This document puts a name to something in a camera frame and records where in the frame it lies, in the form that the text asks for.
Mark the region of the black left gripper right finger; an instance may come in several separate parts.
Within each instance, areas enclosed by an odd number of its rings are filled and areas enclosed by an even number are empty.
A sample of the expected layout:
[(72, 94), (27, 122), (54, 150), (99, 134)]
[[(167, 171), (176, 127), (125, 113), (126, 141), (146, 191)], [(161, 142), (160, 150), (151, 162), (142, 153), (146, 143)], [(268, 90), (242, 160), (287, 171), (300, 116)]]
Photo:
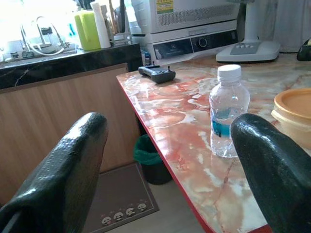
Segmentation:
[(273, 124), (238, 116), (231, 138), (250, 189), (275, 233), (311, 231), (311, 157)]

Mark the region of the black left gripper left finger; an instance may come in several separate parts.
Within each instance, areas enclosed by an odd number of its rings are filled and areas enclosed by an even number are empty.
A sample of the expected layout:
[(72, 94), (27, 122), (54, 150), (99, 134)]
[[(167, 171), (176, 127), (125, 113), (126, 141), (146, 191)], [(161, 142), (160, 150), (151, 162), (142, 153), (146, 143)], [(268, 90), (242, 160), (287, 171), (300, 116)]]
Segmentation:
[(95, 194), (108, 121), (76, 121), (0, 210), (3, 233), (80, 233)]

